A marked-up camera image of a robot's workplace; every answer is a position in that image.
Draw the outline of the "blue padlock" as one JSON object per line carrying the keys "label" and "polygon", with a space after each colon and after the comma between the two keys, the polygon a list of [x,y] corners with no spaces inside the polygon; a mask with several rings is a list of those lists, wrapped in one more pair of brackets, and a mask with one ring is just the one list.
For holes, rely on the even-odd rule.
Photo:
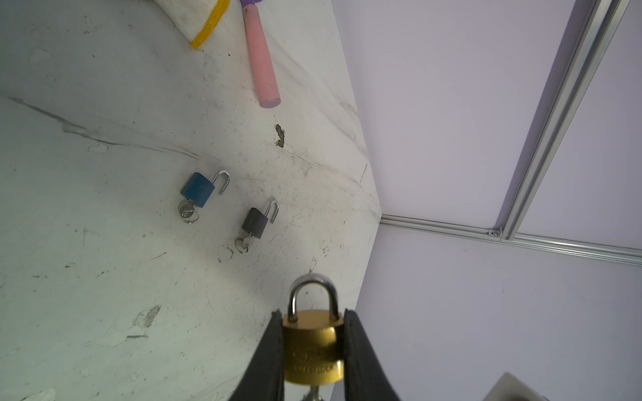
{"label": "blue padlock", "polygon": [[180,194],[196,207],[204,207],[216,189],[216,181],[222,176],[226,178],[219,190],[219,194],[222,195],[231,182],[231,176],[227,170],[219,170],[212,179],[208,179],[199,172],[194,172],[182,187]]}

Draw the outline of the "aluminium frame back bar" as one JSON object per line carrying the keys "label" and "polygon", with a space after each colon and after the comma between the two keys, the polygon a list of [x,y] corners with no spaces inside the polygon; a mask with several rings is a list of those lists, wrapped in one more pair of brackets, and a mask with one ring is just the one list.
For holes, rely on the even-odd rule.
{"label": "aluminium frame back bar", "polygon": [[435,222],[413,217],[384,214],[381,224],[408,228],[480,242],[503,244],[541,252],[552,252],[573,257],[584,257],[604,262],[641,266],[641,250],[627,247],[577,242],[551,237],[517,234],[512,240],[502,239],[503,232],[491,228],[470,227],[446,222]]}

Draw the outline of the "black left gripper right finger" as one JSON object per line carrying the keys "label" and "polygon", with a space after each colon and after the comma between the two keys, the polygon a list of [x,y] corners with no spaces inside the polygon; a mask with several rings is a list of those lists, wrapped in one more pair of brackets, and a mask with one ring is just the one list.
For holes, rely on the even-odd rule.
{"label": "black left gripper right finger", "polygon": [[354,310],[344,312],[344,399],[399,401]]}

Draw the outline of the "aluminium frame post right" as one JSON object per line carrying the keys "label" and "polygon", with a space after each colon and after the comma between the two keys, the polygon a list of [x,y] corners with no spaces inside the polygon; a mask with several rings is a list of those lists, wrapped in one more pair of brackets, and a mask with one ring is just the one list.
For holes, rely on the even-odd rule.
{"label": "aluminium frame post right", "polygon": [[502,239],[518,234],[629,5],[574,3],[500,213]]}

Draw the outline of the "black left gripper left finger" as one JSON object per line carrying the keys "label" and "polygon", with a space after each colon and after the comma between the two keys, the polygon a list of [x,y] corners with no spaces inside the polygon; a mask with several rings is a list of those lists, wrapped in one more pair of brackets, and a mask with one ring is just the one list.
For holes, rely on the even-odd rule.
{"label": "black left gripper left finger", "polygon": [[284,401],[283,316],[272,312],[249,366],[231,401]]}

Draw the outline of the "brass padlock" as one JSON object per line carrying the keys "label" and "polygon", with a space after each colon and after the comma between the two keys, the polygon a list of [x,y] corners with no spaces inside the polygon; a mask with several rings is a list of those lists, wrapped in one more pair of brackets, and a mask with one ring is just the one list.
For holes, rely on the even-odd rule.
{"label": "brass padlock", "polygon": [[[318,285],[327,292],[326,309],[298,309],[299,292]],[[340,334],[344,327],[338,293],[332,281],[321,274],[299,277],[290,288],[288,312],[283,320],[284,379],[294,384],[323,386],[344,379]]]}

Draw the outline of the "black padlock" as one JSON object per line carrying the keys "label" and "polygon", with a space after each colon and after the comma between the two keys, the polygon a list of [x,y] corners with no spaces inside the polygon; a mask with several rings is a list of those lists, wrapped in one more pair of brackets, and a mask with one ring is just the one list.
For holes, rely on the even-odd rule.
{"label": "black padlock", "polygon": [[265,212],[253,207],[250,209],[247,217],[242,224],[242,230],[250,237],[260,239],[268,223],[274,223],[279,213],[280,204],[276,199],[272,199],[267,205]]}

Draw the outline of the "purple pink toy shovel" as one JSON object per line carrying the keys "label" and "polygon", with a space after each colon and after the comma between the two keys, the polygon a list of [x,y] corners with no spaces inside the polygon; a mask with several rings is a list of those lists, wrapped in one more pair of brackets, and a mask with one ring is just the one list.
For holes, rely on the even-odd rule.
{"label": "purple pink toy shovel", "polygon": [[281,97],[257,4],[258,1],[241,1],[242,15],[258,102],[262,108],[272,109],[280,105]]}

